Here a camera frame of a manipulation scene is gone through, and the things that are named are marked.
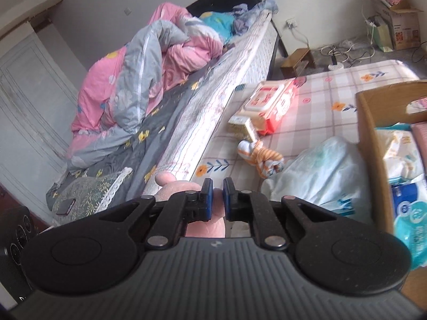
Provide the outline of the grey yellow flower bedsheet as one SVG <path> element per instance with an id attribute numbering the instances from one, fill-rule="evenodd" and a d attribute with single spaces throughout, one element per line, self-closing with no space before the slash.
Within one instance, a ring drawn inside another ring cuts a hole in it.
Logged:
<path id="1" fill-rule="evenodd" d="M 109 208 L 143 194 L 155 194 L 160 188 L 154 180 L 157 174 L 154 173 L 157 163 L 164 154 L 190 99 L 195 95 L 197 83 L 214 64 L 210 63 L 191 74 L 187 84 L 167 92 L 156 108 L 145 117 L 137 133 L 123 145 L 120 145 L 116 151 L 89 168 L 75 172 L 71 172 L 67 168 L 66 176 L 62 182 L 55 183 L 46 195 L 49 209 L 52 211 L 55 196 L 60 194 L 76 178 L 108 175 L 125 167 L 132 168 L 133 173 L 125 181 L 124 186 L 119 190 L 119 194 L 116 195 Z"/>

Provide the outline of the teal pillow on bed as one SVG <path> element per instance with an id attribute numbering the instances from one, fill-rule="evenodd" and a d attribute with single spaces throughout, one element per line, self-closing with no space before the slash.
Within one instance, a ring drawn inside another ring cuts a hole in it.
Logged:
<path id="1" fill-rule="evenodd" d="M 199 18 L 219 34 L 223 43 L 227 43 L 233 37 L 233 23 L 235 18 L 231 14 L 204 12 Z"/>

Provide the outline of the white plastic bag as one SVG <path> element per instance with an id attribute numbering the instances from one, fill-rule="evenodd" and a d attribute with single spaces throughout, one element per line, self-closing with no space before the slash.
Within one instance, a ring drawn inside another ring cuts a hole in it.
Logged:
<path id="1" fill-rule="evenodd" d="M 267 178 L 260 192 L 278 201 L 298 197 L 338 215 L 373 224 L 366 164 L 357 145 L 331 137 L 286 162 Z"/>

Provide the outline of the black speaker device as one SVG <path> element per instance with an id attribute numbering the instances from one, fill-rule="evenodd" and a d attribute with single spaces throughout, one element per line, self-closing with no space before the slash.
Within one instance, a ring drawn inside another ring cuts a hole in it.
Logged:
<path id="1" fill-rule="evenodd" d="M 1 213 L 1 284 L 17 302 L 23 302 L 32 288 L 21 267 L 21 253 L 36 236 L 36 230 L 27 207 L 16 207 Z"/>

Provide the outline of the blue plastic bag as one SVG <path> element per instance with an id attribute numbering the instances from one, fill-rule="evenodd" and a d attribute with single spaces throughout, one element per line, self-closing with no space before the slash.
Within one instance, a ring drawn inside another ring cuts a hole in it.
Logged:
<path id="1" fill-rule="evenodd" d="M 426 179 L 392 186 L 392 202 L 395 217 L 422 220 L 426 215 Z"/>

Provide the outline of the small beige carton box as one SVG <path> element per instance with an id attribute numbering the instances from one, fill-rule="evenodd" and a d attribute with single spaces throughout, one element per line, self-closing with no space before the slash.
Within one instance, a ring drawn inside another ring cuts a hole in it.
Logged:
<path id="1" fill-rule="evenodd" d="M 260 140 L 256 118 L 242 109 L 234 113 L 227 124 L 228 130 L 239 140 L 249 142 Z"/>

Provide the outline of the small wooden stool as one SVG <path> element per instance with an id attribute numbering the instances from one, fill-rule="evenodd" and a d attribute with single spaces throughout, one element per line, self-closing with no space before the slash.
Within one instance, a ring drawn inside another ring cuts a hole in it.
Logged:
<path id="1" fill-rule="evenodd" d="M 280 66 L 285 79 L 300 77 L 306 68 L 316 68 L 313 54 L 309 48 L 296 49 Z"/>

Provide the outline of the white cotton swab bag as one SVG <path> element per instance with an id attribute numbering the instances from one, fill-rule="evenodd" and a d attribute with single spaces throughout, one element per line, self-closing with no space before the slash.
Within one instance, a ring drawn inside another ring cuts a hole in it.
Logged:
<path id="1" fill-rule="evenodd" d="M 423 161 L 409 124 L 378 127 L 375 133 L 390 185 L 415 183 L 424 178 Z"/>

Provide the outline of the floral lace pillow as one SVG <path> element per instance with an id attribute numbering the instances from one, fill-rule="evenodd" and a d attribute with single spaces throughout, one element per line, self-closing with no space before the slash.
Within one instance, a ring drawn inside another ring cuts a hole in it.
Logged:
<path id="1" fill-rule="evenodd" d="M 64 225 L 107 210 L 132 173 L 132 168 L 125 167 L 108 175 L 76 178 L 60 194 L 55 196 L 52 206 L 53 223 Z M 69 215 L 56 215 L 59 204 L 71 198 L 75 198 L 76 203 Z"/>

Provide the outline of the pink mesh sponge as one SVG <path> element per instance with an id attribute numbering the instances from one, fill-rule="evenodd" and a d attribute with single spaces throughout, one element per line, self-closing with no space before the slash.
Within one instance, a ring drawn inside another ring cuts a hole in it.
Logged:
<path id="1" fill-rule="evenodd" d="M 411 125 L 411 129 L 423 160 L 424 170 L 427 171 L 427 123 L 414 123 Z"/>

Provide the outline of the pink wet wipes pack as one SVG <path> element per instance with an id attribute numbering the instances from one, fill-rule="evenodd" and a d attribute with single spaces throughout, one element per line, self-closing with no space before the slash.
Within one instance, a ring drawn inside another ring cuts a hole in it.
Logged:
<path id="1" fill-rule="evenodd" d="M 242 104 L 239 114 L 249 117 L 260 135 L 273 134 L 288 112 L 297 91 L 295 79 L 260 82 Z"/>

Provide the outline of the large brown cardboard box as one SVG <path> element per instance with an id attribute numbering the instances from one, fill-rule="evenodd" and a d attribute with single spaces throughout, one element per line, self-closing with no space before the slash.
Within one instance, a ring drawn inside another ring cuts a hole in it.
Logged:
<path id="1" fill-rule="evenodd" d="M 410 250 L 403 293 L 426 308 L 426 82 L 356 95 L 359 146 L 368 167 L 373 220 Z"/>

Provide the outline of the black smartphone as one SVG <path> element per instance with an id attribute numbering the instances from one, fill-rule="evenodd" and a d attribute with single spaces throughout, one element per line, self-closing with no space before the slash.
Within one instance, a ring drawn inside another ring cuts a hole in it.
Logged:
<path id="1" fill-rule="evenodd" d="M 66 199 L 62 201 L 56 211 L 56 215 L 59 216 L 67 216 L 71 212 L 72 207 L 74 207 L 74 204 L 76 203 L 75 198 Z"/>

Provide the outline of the wall power socket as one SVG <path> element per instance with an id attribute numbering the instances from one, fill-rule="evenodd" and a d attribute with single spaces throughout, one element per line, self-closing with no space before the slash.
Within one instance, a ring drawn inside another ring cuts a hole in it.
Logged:
<path id="1" fill-rule="evenodd" d="M 290 18 L 286 20 L 286 27 L 289 30 L 294 30 L 295 28 L 298 27 L 298 22 L 295 18 Z"/>

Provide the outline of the white wardrobe door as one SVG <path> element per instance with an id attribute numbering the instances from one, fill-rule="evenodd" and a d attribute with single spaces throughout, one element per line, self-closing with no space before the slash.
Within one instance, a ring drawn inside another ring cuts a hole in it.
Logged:
<path id="1" fill-rule="evenodd" d="M 1 185 L 45 222 L 76 104 L 77 90 L 28 22 L 1 40 Z"/>

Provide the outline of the pink grey floral quilt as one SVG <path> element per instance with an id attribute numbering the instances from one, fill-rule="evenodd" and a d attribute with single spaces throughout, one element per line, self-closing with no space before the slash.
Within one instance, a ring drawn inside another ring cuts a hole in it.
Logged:
<path id="1" fill-rule="evenodd" d="M 89 69 L 67 152 L 71 172 L 103 160 L 141 128 L 166 91 L 221 56 L 221 36 L 184 7 L 160 4 L 147 26 Z"/>

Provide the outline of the pink plush toy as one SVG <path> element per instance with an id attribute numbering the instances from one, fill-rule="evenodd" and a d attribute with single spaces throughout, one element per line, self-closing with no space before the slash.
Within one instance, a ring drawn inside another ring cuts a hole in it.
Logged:
<path id="1" fill-rule="evenodd" d="M 155 194 L 157 202 L 167 201 L 180 192 L 189 192 L 189 202 L 185 205 L 184 215 L 190 222 L 187 224 L 186 237 L 224 238 L 226 227 L 225 211 L 220 189 L 208 189 L 203 192 L 202 185 L 190 181 L 178 181 L 170 172 L 160 172 L 155 181 L 161 188 Z"/>

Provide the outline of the teal woven cloth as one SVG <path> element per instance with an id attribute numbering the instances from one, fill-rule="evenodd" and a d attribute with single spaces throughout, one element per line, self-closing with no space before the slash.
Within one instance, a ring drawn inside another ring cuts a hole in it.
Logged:
<path id="1" fill-rule="evenodd" d="M 403 201 L 397 206 L 394 234 L 410 251 L 411 269 L 426 267 L 426 203 Z"/>

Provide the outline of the open cardboard box by wall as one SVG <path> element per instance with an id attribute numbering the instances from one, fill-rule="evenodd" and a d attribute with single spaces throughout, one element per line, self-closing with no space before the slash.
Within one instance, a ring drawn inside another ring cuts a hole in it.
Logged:
<path id="1" fill-rule="evenodd" d="M 420 9 L 408 0 L 370 0 L 373 9 L 388 25 L 395 50 L 413 49 L 421 45 Z"/>

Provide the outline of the green paper bag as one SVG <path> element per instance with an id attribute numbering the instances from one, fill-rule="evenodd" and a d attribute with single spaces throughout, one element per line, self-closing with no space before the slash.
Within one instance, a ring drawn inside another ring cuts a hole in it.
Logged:
<path id="1" fill-rule="evenodd" d="M 384 53 L 392 52 L 394 50 L 389 26 L 385 20 L 379 16 L 372 16 L 368 18 L 368 29 L 370 37 L 378 48 Z"/>

